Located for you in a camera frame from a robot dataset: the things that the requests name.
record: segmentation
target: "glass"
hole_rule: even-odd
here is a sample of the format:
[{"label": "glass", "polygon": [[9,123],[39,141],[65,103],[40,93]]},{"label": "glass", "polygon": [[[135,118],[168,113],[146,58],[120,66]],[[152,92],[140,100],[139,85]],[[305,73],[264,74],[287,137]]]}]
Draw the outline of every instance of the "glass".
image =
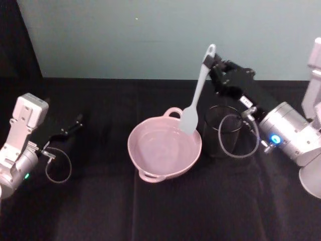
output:
[{"label": "glass", "polygon": [[240,112],[230,106],[212,106],[205,113],[205,123],[202,134],[203,151],[212,158],[224,158],[227,155],[223,152],[218,138],[218,128],[222,119],[228,114],[236,114],[239,118],[231,116],[224,120],[221,130],[221,137],[224,148],[232,153],[238,139],[243,121]]}]

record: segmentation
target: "pink bowl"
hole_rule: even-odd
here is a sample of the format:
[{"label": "pink bowl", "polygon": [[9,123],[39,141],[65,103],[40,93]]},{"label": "pink bowl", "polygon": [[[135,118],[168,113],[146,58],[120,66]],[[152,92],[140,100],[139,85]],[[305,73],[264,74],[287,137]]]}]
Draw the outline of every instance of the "pink bowl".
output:
[{"label": "pink bowl", "polygon": [[168,109],[163,116],[146,119],[137,125],[128,138],[129,156],[142,180],[157,183],[187,172],[198,160],[202,139],[197,130],[187,135],[179,129],[183,111]]}]

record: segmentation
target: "table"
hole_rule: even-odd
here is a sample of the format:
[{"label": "table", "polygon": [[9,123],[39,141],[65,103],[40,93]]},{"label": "table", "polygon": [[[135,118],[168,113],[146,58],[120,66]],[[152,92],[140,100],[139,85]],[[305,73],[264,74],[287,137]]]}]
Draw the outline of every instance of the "table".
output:
[{"label": "table", "polygon": [[[308,82],[259,81],[280,102],[302,112]],[[127,138],[141,121],[168,108],[185,108],[192,80],[43,79],[0,80],[0,141],[18,96],[50,98],[45,122],[33,134],[37,144],[83,113],[84,128],[66,143],[72,178],[63,185],[44,175],[47,159],[16,193],[2,202],[0,240],[321,240],[321,200],[301,186],[299,167],[280,150],[263,149],[246,160],[213,160],[201,155],[185,175],[159,184],[140,180]],[[199,125],[214,104],[238,103],[204,86]],[[245,134],[238,142],[253,148]]]}]

